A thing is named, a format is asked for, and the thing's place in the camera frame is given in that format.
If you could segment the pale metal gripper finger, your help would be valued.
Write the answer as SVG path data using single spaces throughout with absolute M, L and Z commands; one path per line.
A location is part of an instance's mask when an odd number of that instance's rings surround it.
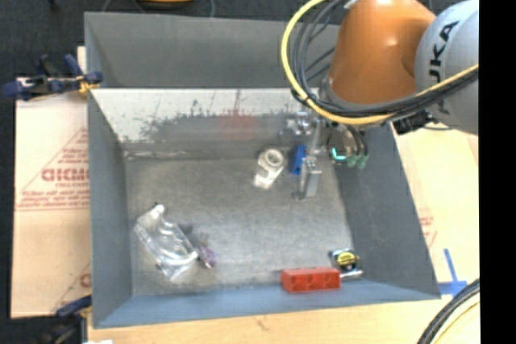
M 305 172 L 305 197 L 315 197 L 318 191 L 318 184 L 323 174 L 321 168 L 318 167 L 317 160 L 310 156 L 306 158 L 306 172 Z
M 306 182 L 306 174 L 304 172 L 301 172 L 298 177 L 298 186 L 293 193 L 294 199 L 300 201 L 306 198 Z

